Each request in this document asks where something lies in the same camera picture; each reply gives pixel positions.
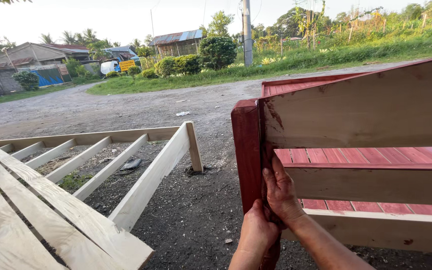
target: unfinished wooden frame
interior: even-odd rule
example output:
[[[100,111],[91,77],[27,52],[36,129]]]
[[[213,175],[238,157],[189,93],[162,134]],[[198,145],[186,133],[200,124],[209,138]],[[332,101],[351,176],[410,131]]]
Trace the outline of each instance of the unfinished wooden frame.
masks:
[[[109,218],[82,202],[143,144],[153,140],[169,141]],[[109,144],[121,142],[133,143],[73,195],[55,184]],[[34,170],[74,146],[88,144],[93,145],[46,176]],[[27,163],[20,161],[46,147],[53,149]],[[0,269],[67,269],[46,251],[39,242],[41,238],[71,269],[141,269],[153,250],[129,232],[161,180],[188,151],[193,169],[202,172],[191,121],[178,127],[0,140],[0,190],[8,198],[5,200],[0,193]],[[27,218],[33,230],[12,207]]]
[[[376,72],[263,82],[261,94],[238,101],[231,112],[244,213],[262,197],[261,145],[432,147],[432,59]],[[301,199],[432,205],[432,164],[283,165]],[[432,251],[432,216],[305,211],[344,244]],[[296,240],[288,230],[283,237]]]

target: hand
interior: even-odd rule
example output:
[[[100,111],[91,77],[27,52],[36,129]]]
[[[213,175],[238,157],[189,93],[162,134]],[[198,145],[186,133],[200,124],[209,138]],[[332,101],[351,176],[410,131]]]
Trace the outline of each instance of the hand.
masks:
[[[237,249],[258,254],[260,261],[279,235],[278,226],[269,222],[263,210],[261,199],[254,201],[252,208],[244,215],[241,237]]]
[[[267,186],[267,200],[273,212],[288,225],[306,213],[296,197],[294,182],[285,172],[278,156],[273,155],[271,162],[274,172],[268,168],[262,170]]]

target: green shrub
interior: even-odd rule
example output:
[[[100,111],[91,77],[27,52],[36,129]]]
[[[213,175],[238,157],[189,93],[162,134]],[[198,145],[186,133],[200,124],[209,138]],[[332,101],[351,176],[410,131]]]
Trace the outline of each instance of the green shrub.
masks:
[[[154,71],[159,77],[169,77],[176,74],[175,57],[168,56],[154,65]]]
[[[206,37],[201,40],[199,53],[203,67],[220,70],[234,63],[236,44],[230,37]]]
[[[141,76],[143,76],[144,78],[148,78],[148,79],[154,79],[154,78],[158,77],[158,75],[156,74],[154,69],[143,70],[141,72]]]
[[[120,74],[117,71],[110,71],[106,74],[106,78],[116,78],[119,76]]]
[[[21,71],[14,73],[12,77],[21,84],[21,87],[26,91],[36,91],[39,89],[39,76],[36,73],[29,71]]]
[[[195,54],[176,57],[174,63],[176,73],[178,74],[194,75],[201,72],[199,57]]]

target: dirt road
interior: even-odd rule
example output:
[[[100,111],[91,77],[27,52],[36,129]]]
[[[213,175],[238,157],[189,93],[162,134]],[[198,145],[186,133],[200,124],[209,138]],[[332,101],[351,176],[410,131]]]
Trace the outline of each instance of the dirt road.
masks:
[[[267,80],[374,71],[405,62],[286,75]],[[260,96],[263,80],[170,89],[124,95],[88,95],[93,84],[0,104],[0,139],[82,132],[179,126],[195,121],[204,174],[189,176],[186,154],[161,182],[132,233],[155,250],[146,269],[225,269],[237,248],[243,218],[232,141],[230,112],[238,100]],[[176,116],[179,112],[189,112]],[[146,144],[136,155],[145,166],[164,144]],[[78,169],[94,174],[109,146]],[[116,207],[145,167],[126,176],[112,176],[85,203],[106,216]],[[231,238],[232,243],[225,244]],[[283,240],[278,269],[316,269],[297,242]],[[350,247],[378,269],[432,269],[432,253]]]

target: sky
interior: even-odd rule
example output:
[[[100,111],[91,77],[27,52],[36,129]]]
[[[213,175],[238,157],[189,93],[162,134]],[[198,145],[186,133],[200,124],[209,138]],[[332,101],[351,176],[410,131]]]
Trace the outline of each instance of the sky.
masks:
[[[128,45],[153,34],[165,35],[206,27],[219,10],[235,14],[229,26],[231,34],[241,31],[240,0],[32,0],[0,4],[0,36],[17,45],[27,41],[41,43],[41,33],[50,33],[53,41],[63,43],[64,30],[82,32],[92,28],[98,39]],[[321,1],[316,10],[321,9]],[[326,15],[348,11],[351,5],[367,10],[382,6],[387,11],[401,11],[408,3],[423,4],[424,0],[326,0]],[[294,0],[250,0],[253,25],[273,25],[279,16],[293,8]]]

